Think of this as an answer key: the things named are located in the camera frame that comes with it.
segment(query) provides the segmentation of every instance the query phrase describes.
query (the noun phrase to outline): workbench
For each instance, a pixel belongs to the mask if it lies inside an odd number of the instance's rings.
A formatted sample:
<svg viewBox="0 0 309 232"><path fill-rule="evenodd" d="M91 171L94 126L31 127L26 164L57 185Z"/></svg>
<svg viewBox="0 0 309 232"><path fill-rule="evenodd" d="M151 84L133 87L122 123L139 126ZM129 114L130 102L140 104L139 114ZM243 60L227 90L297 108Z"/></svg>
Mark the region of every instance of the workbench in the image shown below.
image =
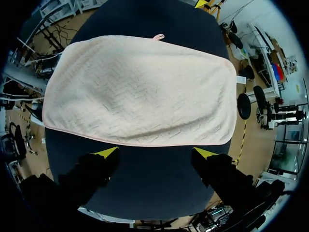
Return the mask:
<svg viewBox="0 0 309 232"><path fill-rule="evenodd" d="M215 18L178 0L109 0L85 22L72 43L103 35L153 38L160 33L165 35L166 43L228 59ZM205 68L207 64L200 67L201 72ZM205 209L214 191L204 186L191 165L194 146L115 145L46 128L47 153L55 181L59 174L74 167L80 155L115 146L119 147L121 163L107 187L98 189L85 208L135 220L178 218ZM230 141L199 147L214 153L228 153Z"/></svg>
<svg viewBox="0 0 309 232"><path fill-rule="evenodd" d="M258 24L252 24L249 23L247 25L247 29L244 32L244 35L242 36L241 40L244 41L247 44L252 44L256 46L262 56L263 61L266 66L265 71L267 71L269 77L270 77L270 87L263 89L265 93L266 98L274 98L279 97L279 87L278 87L278 81L275 77L275 73L272 67L271 60L268 58L268 56L272 56L272 62L274 62L274 59L278 61L279 65L281 66L282 72L284 73L284 81L285 81L285 69L284 69L284 63L281 59L281 55L279 52L275 50L274 45L272 44L272 41L267 37L266 33L263 31L263 29ZM249 96L249 99L251 102L256 101L254 92L248 92L246 93Z"/></svg>

